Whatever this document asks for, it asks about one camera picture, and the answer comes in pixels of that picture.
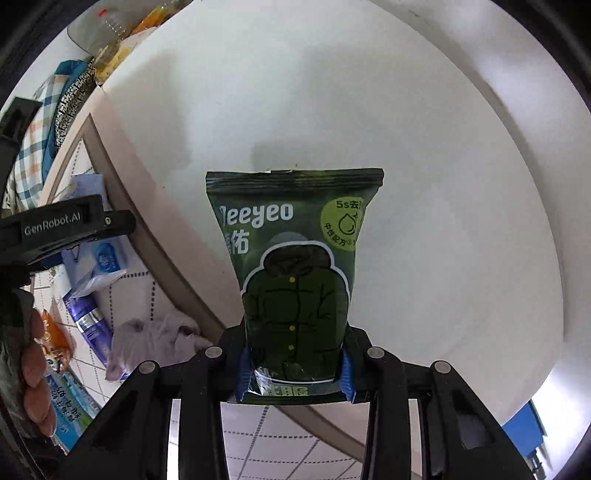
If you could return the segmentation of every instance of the human hand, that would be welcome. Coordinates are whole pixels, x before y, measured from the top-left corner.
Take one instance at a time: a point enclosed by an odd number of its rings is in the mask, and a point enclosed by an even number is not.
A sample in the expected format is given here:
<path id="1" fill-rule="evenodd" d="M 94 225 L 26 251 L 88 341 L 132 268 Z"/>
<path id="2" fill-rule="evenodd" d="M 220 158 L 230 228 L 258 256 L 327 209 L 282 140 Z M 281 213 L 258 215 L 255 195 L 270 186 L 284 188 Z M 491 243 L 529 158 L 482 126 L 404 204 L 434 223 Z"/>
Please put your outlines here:
<path id="1" fill-rule="evenodd" d="M 51 437 L 56 432 L 57 419 L 56 412 L 51 405 L 51 392 L 45 382 L 47 362 L 41 345 L 33 340 L 41 338 L 44 331 L 41 315 L 38 311 L 33 310 L 31 343 L 21 355 L 22 376 L 27 384 L 23 406 L 29 418 L 39 425 L 41 433 Z"/>

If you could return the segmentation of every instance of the blue object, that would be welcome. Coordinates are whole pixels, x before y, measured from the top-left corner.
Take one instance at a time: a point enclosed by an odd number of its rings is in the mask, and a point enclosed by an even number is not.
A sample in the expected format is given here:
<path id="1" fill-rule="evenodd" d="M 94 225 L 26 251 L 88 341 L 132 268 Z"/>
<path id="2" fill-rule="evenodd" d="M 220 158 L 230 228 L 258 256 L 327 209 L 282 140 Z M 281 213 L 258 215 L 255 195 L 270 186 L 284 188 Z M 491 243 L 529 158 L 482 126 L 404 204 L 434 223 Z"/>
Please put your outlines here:
<path id="1" fill-rule="evenodd" d="M 92 418 L 74 398 L 63 379 L 51 369 L 47 372 L 46 381 L 57 417 L 56 437 L 69 452 L 88 428 Z"/>
<path id="2" fill-rule="evenodd" d="M 88 66 L 87 61 L 83 60 L 66 60 L 60 63 L 57 67 L 55 75 L 68 75 L 70 78 L 64 85 L 63 90 L 61 91 L 60 97 L 65 94 L 72 83 L 76 81 L 76 79 L 84 73 Z M 47 176 L 49 175 L 49 170 L 51 169 L 51 165 L 53 164 L 53 160 L 56 157 L 57 149 L 56 149 L 56 112 L 51 119 L 51 128 L 49 130 L 49 135 L 47 137 L 47 143 L 45 150 L 43 152 L 43 162 L 41 163 L 41 178 L 43 179 L 43 183 L 47 180 Z"/>
<path id="3" fill-rule="evenodd" d="M 353 388 L 353 367 L 349 355 L 343 350 L 343 366 L 340 370 L 340 389 L 347 397 L 347 401 L 355 399 L 355 389 Z"/>
<path id="4" fill-rule="evenodd" d="M 238 368 L 238 384 L 236 385 L 236 399 L 242 401 L 244 394 L 248 392 L 252 378 L 252 362 L 248 348 L 242 350 L 240 364 Z"/>
<path id="5" fill-rule="evenodd" d="M 86 343 L 92 348 L 101 363 L 107 367 L 113 333 L 92 295 L 73 299 L 70 290 L 64 296 L 64 304 Z"/>
<path id="6" fill-rule="evenodd" d="M 62 265 L 62 263 L 64 262 L 61 259 L 61 253 L 53 254 L 52 256 L 41 260 L 41 266 L 46 270 L 49 270 L 51 267 Z"/>
<path id="7" fill-rule="evenodd" d="M 531 402 L 526 403 L 512 419 L 505 423 L 503 430 L 513 441 L 521 456 L 524 457 L 544 443 L 540 422 Z"/>
<path id="8" fill-rule="evenodd" d="M 70 389 L 70 393 L 74 395 L 74 398 L 78 401 L 80 406 L 90 416 L 91 419 L 95 419 L 100 412 L 100 407 L 95 399 L 92 398 L 84 388 L 84 385 L 80 383 L 80 380 L 76 378 L 74 373 L 67 369 L 63 376 L 63 382 Z"/>
<path id="9" fill-rule="evenodd" d="M 72 177 L 68 191 L 61 199 L 96 194 L 101 196 L 103 207 L 108 210 L 102 175 L 81 174 Z M 72 298 L 85 297 L 106 288 L 126 272 L 124 252 L 117 237 L 84 242 L 63 250 L 61 259 L 72 285 Z"/>

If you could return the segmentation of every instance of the plaid shirt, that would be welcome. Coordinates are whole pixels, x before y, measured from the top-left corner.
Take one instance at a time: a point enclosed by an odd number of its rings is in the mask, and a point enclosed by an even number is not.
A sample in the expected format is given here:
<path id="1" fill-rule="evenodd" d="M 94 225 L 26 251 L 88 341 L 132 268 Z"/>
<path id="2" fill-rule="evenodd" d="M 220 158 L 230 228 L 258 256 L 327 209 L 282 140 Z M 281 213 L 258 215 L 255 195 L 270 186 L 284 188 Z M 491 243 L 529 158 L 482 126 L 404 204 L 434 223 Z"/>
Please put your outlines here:
<path id="1" fill-rule="evenodd" d="M 43 189 L 41 167 L 56 107 L 69 75 L 52 75 L 33 96 L 43 105 L 29 125 L 4 193 L 3 209 L 14 215 L 35 208 Z"/>

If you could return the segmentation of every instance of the yellow item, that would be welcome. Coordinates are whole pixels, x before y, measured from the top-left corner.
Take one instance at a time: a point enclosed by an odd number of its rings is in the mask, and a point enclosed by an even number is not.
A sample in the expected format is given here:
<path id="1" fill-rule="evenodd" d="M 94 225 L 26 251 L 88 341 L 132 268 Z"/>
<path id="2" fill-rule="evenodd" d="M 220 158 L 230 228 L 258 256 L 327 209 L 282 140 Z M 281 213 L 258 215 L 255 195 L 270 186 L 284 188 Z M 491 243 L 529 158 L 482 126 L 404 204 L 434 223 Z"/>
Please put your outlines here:
<path id="1" fill-rule="evenodd" d="M 117 52 L 110 58 L 109 61 L 105 63 L 101 63 L 96 65 L 96 63 L 100 60 L 97 58 L 95 61 L 95 80 L 98 85 L 102 85 L 107 81 L 107 79 L 111 76 L 111 74 L 115 71 L 115 69 L 121 65 L 121 63 L 128 57 L 128 55 L 137 47 L 140 43 L 142 43 L 146 38 L 148 38 L 152 32 L 156 30 L 155 27 L 149 28 L 140 32 L 135 35 L 131 35 L 130 37 L 123 40 L 118 45 Z"/>
<path id="2" fill-rule="evenodd" d="M 47 310 L 43 310 L 41 320 L 43 320 L 43 326 L 45 327 L 45 332 L 41 338 L 43 353 L 51 368 L 61 375 L 70 364 L 72 350 L 70 350 L 66 336 L 53 321 L 51 315 L 47 313 Z"/>
<path id="3" fill-rule="evenodd" d="M 175 14 L 175 10 L 167 5 L 154 8 L 140 24 L 133 29 L 132 35 L 143 32 L 152 27 L 159 27 Z"/>
<path id="4" fill-rule="evenodd" d="M 113 57 L 117 55 L 120 44 L 121 42 L 118 40 L 116 42 L 110 43 L 106 47 L 103 47 L 99 50 L 92 64 L 95 70 L 102 70 L 108 65 L 108 63 L 113 59 Z"/>

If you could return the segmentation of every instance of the patterned fabric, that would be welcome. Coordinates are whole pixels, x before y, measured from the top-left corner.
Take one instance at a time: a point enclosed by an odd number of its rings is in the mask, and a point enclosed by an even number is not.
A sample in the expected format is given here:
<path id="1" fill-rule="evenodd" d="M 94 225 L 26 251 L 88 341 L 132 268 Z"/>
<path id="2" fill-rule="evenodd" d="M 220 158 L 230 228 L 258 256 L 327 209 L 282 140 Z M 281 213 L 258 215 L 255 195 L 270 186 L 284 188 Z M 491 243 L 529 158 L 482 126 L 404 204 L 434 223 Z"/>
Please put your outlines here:
<path id="1" fill-rule="evenodd" d="M 33 96 L 43 105 L 29 125 L 22 142 L 21 151 L 11 174 L 8 176 L 3 209 L 15 213 L 37 206 L 43 177 L 41 167 L 47 147 L 47 138 L 53 126 L 54 113 L 69 75 L 52 75 L 39 87 Z"/>
<path id="2" fill-rule="evenodd" d="M 96 86 L 94 72 L 94 68 L 87 61 L 83 60 L 64 61 L 56 71 L 57 74 L 68 74 L 70 78 L 63 89 L 62 96 L 57 105 L 54 122 L 47 139 L 47 147 L 43 155 L 43 166 L 41 169 L 43 183 L 45 183 L 49 175 L 53 160 L 76 114 Z"/>
<path id="3" fill-rule="evenodd" d="M 72 82 L 61 97 L 56 112 L 57 150 L 63 145 L 72 122 L 95 86 L 95 69 L 90 64 L 86 66 L 82 74 Z"/>

